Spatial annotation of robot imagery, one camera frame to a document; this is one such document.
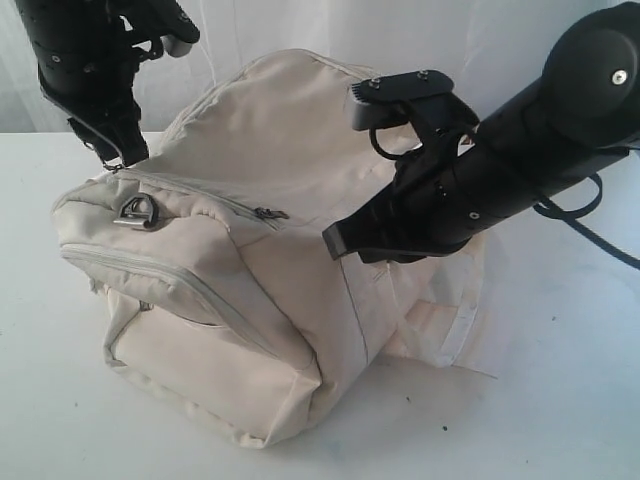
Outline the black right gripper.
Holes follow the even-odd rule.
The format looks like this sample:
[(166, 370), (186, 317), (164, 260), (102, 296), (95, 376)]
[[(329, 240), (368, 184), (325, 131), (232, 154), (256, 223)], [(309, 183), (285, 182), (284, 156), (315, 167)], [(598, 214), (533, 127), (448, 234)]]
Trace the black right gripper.
[(480, 208), (455, 172), (459, 147), (475, 139), (472, 129), (451, 129), (432, 150), (398, 163), (386, 187), (322, 232), (331, 258), (356, 253), (366, 263), (413, 263), (460, 251), (480, 233)]

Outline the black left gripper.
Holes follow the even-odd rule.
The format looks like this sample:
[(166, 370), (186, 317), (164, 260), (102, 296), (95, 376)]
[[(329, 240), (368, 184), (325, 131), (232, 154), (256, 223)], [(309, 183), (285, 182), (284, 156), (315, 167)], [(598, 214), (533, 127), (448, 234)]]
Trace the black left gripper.
[(133, 80), (145, 60), (140, 47), (102, 45), (70, 50), (39, 46), (45, 97), (67, 113), (78, 136), (99, 158), (134, 165), (149, 157), (133, 98)]

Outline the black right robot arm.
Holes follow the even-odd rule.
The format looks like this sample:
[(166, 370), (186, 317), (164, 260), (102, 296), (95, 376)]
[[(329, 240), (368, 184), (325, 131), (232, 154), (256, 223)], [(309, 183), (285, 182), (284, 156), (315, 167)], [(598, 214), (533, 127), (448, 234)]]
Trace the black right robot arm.
[(372, 146), (410, 126), (418, 145), (385, 152), (392, 180), (323, 231), (333, 259), (412, 263), (460, 251), (527, 209), (569, 226), (615, 259), (639, 261), (583, 223), (595, 202), (565, 210), (554, 196), (639, 146), (639, 6), (628, 1), (572, 25), (538, 79), (486, 118), (436, 70), (374, 77), (349, 89), (352, 127)]

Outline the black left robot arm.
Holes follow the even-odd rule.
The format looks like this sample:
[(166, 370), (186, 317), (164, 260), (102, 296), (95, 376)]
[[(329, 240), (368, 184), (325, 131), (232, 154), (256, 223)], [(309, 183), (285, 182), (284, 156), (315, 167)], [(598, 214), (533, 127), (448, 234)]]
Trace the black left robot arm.
[(127, 41), (124, 22), (107, 1), (17, 1), (37, 58), (46, 99), (68, 116), (75, 135), (109, 169), (149, 155), (133, 80), (142, 52)]

